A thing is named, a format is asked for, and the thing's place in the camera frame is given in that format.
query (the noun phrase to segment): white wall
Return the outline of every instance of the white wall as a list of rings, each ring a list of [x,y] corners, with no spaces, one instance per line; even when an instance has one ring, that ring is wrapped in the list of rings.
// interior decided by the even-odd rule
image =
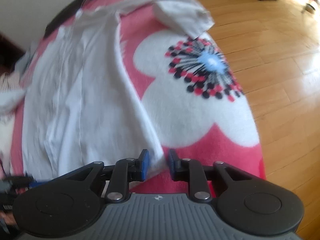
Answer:
[[[0,0],[0,32],[23,49],[73,0]]]

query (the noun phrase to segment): bed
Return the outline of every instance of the bed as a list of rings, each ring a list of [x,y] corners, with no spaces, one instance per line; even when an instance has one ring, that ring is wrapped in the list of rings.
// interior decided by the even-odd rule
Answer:
[[[20,80],[21,87],[32,83],[39,59],[59,31],[74,23],[76,14],[120,1],[124,0],[75,0],[63,10],[48,25],[30,67]],[[224,161],[265,178],[259,136],[250,107],[214,40],[207,33],[191,39],[172,32],[155,18],[150,5],[123,16],[120,33],[125,72],[151,121],[164,156],[172,148],[180,158],[197,159],[203,165]],[[22,102],[15,111],[12,133],[13,174],[26,172],[26,153],[22,150],[24,118]],[[142,145],[134,142],[128,147],[131,157],[138,156],[142,150]],[[105,155],[106,160],[102,160],[105,165],[114,164],[122,156],[117,152]],[[164,166],[132,191],[186,192],[187,184],[171,181]]]

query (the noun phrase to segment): white flower pattern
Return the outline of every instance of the white flower pattern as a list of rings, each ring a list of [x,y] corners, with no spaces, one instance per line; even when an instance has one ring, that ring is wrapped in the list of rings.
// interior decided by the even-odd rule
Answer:
[[[208,41],[214,46],[216,52],[221,53],[207,33],[200,38]],[[224,89],[230,85],[234,86],[228,87],[226,91],[221,91],[218,87],[215,93],[214,91],[210,93],[213,87],[210,87],[210,84],[208,87],[207,82],[205,83],[206,91],[211,96],[203,94],[202,88],[201,92],[198,90],[199,93],[190,93],[193,91],[188,90],[188,84],[186,85],[188,79],[180,78],[187,77],[187,73],[178,74],[178,77],[176,74],[173,75],[176,72],[170,65],[172,57],[169,57],[168,48],[175,44],[182,44],[184,41],[187,42],[188,37],[178,35],[171,30],[162,30],[145,38],[133,56],[135,68],[155,78],[141,100],[154,124],[161,144],[172,148],[192,145],[200,140],[214,124],[217,124],[234,143],[244,147],[257,145],[259,136],[246,97],[240,96],[241,87],[239,85],[236,87],[232,83],[233,74],[230,74],[231,79],[221,79],[218,75],[222,73],[221,65],[214,62],[215,58],[205,55],[198,62],[202,65],[209,64],[207,70],[216,67],[215,73],[218,74],[215,78],[224,84]],[[225,92],[226,96],[217,97],[217,92],[221,94]]]

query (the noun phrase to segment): blue flower center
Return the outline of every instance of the blue flower center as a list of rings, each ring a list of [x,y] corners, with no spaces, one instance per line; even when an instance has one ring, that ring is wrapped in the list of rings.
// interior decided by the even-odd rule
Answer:
[[[220,57],[216,54],[210,54],[203,51],[198,57],[197,61],[204,65],[207,71],[217,71],[223,74],[226,65],[221,61]]]

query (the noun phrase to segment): pink blanket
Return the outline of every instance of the pink blanket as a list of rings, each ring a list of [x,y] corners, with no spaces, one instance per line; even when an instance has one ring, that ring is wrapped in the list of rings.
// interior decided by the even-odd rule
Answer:
[[[94,10],[121,0],[93,0],[83,10]],[[74,17],[64,25],[72,24]],[[42,40],[25,74],[28,84],[37,59],[56,30]],[[204,34],[192,41],[167,30],[153,16],[151,6],[140,8],[121,22],[121,48],[127,73],[135,86],[164,151],[175,148],[180,158],[203,165],[225,161],[258,177],[265,177],[259,138],[241,86],[215,42]],[[220,62],[214,65],[212,60]],[[215,66],[217,71],[210,71]],[[21,137],[23,103],[18,107],[12,140],[12,167],[23,172]],[[135,187],[135,192],[186,192],[187,184],[173,182],[169,171]]]

